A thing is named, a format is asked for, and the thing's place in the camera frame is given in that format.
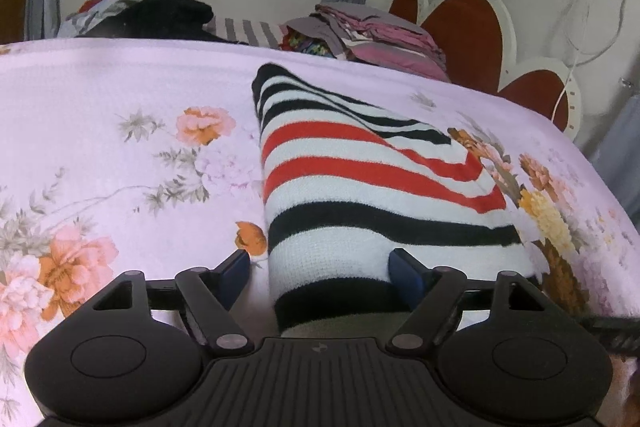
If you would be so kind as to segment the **red black white striped sweater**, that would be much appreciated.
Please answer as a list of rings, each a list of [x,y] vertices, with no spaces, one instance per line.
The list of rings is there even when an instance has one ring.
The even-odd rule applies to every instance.
[[[535,277],[497,182],[450,136],[276,64],[252,90],[283,335],[387,335],[410,310],[390,280],[397,248],[475,280]]]

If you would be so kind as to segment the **folded pink grey clothes stack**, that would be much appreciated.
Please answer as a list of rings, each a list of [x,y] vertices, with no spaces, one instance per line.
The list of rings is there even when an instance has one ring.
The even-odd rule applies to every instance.
[[[340,61],[449,80],[445,53],[425,29],[367,5],[321,3],[312,14],[289,20],[284,27],[323,40]]]

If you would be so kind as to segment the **black clothes pile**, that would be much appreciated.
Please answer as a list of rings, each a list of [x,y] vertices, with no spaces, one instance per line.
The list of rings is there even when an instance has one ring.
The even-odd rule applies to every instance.
[[[102,20],[84,37],[224,42],[204,29],[213,16],[208,4],[196,0],[141,0]]]

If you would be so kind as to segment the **pink floral bed sheet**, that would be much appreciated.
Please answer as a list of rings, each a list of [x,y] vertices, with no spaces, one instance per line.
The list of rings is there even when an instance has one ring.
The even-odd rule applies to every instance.
[[[40,422],[29,349],[116,275],[170,279],[245,248],[233,312],[273,335],[250,86],[278,64],[451,133],[497,181],[544,289],[573,313],[636,315],[639,235],[550,122],[393,70],[193,41],[54,39],[1,50],[1,421]]]

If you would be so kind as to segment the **red white heart headboard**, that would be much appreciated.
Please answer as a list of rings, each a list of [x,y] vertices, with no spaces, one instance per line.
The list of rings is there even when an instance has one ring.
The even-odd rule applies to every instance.
[[[557,58],[518,60],[518,39],[502,0],[392,0],[388,12],[434,38],[451,82],[530,109],[577,138],[582,92],[574,74]]]

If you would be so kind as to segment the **grey white striped cloth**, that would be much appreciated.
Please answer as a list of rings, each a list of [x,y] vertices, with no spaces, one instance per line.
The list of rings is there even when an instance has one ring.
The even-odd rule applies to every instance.
[[[224,16],[213,16],[203,29],[227,41],[276,50],[286,34],[286,28],[280,24]]]

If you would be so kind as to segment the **colourful patterned cloth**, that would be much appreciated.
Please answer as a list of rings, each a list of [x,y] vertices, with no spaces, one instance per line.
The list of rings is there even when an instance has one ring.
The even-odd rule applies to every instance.
[[[280,49],[314,56],[335,57],[323,40],[305,36],[293,29],[289,29],[283,36]]]

